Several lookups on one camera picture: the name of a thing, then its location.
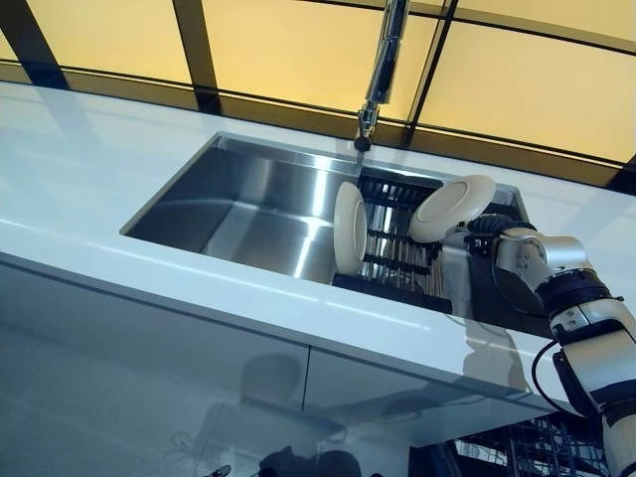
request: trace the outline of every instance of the sink basin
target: sink basin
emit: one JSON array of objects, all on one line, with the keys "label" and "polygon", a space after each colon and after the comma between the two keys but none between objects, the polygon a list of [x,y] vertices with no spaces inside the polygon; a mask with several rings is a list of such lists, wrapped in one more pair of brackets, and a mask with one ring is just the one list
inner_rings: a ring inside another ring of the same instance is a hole
[{"label": "sink basin", "polygon": [[331,283],[334,206],[356,184],[355,158],[222,133],[122,233],[266,270]]},{"label": "sink basin", "polygon": [[[365,166],[355,157],[220,133],[121,233],[484,323],[550,332],[547,320],[531,319],[502,298],[489,258],[471,257],[462,240],[421,244],[408,237],[416,207],[457,177]],[[359,187],[367,210],[368,243],[356,276],[336,273],[334,207],[343,182]],[[502,184],[485,213],[528,221],[519,191]],[[514,284],[512,278],[500,281]],[[536,307],[523,286],[506,293]]]}]

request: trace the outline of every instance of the black dish rack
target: black dish rack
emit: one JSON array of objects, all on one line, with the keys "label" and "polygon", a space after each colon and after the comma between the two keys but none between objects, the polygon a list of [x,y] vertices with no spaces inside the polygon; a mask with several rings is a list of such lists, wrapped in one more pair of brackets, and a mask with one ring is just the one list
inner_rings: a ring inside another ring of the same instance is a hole
[{"label": "black dish rack", "polygon": [[609,477],[600,429],[561,412],[409,452],[408,477]]},{"label": "black dish rack", "polygon": [[360,273],[336,273],[333,285],[451,313],[444,296],[441,244],[408,236],[415,209],[443,183],[364,168],[358,188],[367,212],[367,249]]}]

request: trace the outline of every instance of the faucet spout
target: faucet spout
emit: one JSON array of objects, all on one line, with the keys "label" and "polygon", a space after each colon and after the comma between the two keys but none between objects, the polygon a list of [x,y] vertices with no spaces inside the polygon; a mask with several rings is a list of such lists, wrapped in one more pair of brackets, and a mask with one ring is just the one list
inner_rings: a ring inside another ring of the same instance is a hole
[{"label": "faucet spout", "polygon": [[358,110],[358,131],[354,145],[360,152],[371,148],[378,122],[380,104],[389,102],[399,45],[408,16],[409,0],[387,0],[374,70],[367,90],[366,101]]}]

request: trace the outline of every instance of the dish rack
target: dish rack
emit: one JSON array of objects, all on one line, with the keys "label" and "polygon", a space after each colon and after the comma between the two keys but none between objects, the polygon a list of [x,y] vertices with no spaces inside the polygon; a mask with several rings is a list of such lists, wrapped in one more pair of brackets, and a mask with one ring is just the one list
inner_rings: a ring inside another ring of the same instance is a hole
[{"label": "dish rack", "polygon": [[462,475],[471,459],[494,464],[491,474],[509,477],[608,477],[600,435],[583,419],[561,413],[454,441]]},{"label": "dish rack", "polygon": [[408,236],[415,209],[443,184],[364,168],[358,188],[367,213],[367,248],[356,276],[336,273],[333,284],[383,298],[450,313],[444,295],[441,243]]}]

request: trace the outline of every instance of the white dish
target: white dish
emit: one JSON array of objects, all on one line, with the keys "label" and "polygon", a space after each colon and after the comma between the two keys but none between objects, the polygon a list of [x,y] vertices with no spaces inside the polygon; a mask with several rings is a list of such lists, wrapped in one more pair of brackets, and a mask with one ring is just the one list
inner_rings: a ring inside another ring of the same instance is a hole
[{"label": "white dish", "polygon": [[420,243],[443,239],[460,222],[479,217],[495,196],[495,189],[495,181],[487,176],[466,176],[446,184],[415,210],[408,234]]},{"label": "white dish", "polygon": [[367,214],[360,190],[343,182],[336,197],[334,211],[334,251],[341,273],[360,271],[367,248]]}]

